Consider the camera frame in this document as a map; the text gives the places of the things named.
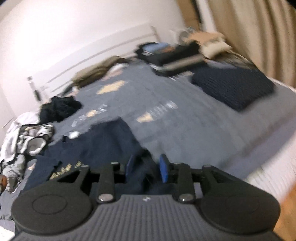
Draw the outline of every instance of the gray ribbed plate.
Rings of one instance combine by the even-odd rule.
[[[51,237],[21,233],[13,240],[278,241],[281,239],[273,232],[252,236],[237,236],[222,232],[204,221],[193,205],[180,204],[170,195],[123,195],[116,203],[100,205],[86,223],[71,232]]]

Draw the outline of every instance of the navy blue pillow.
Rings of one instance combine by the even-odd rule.
[[[200,67],[193,72],[193,84],[236,111],[274,92],[274,83],[258,69]]]

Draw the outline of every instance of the beige curtain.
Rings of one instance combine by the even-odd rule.
[[[296,10],[286,0],[208,0],[217,30],[268,77],[296,87]]]

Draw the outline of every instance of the white blanket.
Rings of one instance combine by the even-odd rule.
[[[6,164],[9,164],[14,160],[20,127],[22,125],[37,123],[39,123],[39,116],[37,112],[23,113],[14,122],[12,122],[1,147],[0,163],[5,161]]]

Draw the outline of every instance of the gray bed sheet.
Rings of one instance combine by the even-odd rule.
[[[276,154],[296,130],[296,95],[286,87],[276,85],[273,96],[238,113],[206,95],[189,79],[159,77],[147,65],[139,64],[124,69],[119,76],[88,85],[76,96],[83,108],[54,123],[52,144],[72,131],[84,133],[92,124],[120,116],[156,161],[165,153],[171,162],[184,162],[192,168],[211,164],[246,178]],[[95,116],[88,117],[90,111]],[[12,201],[29,175],[26,170],[25,180],[14,194],[0,196],[0,217],[10,218]],[[13,221],[0,220],[0,225],[14,231]]]

